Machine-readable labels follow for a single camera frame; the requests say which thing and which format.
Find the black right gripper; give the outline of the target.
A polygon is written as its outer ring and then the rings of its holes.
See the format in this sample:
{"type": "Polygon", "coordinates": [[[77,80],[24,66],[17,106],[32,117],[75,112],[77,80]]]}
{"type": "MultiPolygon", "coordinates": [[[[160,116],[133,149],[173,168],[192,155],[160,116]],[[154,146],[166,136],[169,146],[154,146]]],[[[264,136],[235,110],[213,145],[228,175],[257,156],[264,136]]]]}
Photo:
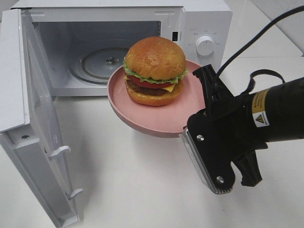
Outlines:
{"type": "Polygon", "coordinates": [[[216,75],[212,65],[202,66],[192,74],[199,79],[205,102],[205,115],[210,117],[231,159],[242,175],[241,185],[256,186],[261,180],[256,149],[266,143],[250,132],[252,116],[248,115],[248,95],[234,97],[216,75]]]}

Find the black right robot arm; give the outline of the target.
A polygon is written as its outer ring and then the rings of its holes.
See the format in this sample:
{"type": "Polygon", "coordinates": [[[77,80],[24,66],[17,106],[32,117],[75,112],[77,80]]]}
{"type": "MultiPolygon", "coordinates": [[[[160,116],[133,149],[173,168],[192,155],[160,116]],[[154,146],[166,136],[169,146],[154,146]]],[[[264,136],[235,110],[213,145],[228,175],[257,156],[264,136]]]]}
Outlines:
{"type": "Polygon", "coordinates": [[[246,90],[234,96],[211,65],[193,74],[202,84],[205,108],[187,124],[204,178],[212,187],[228,190],[235,182],[235,165],[242,185],[256,186],[262,180],[256,150],[266,149],[268,142],[304,137],[304,80],[255,93],[256,76],[278,76],[272,70],[257,70],[251,73],[246,90]]]}

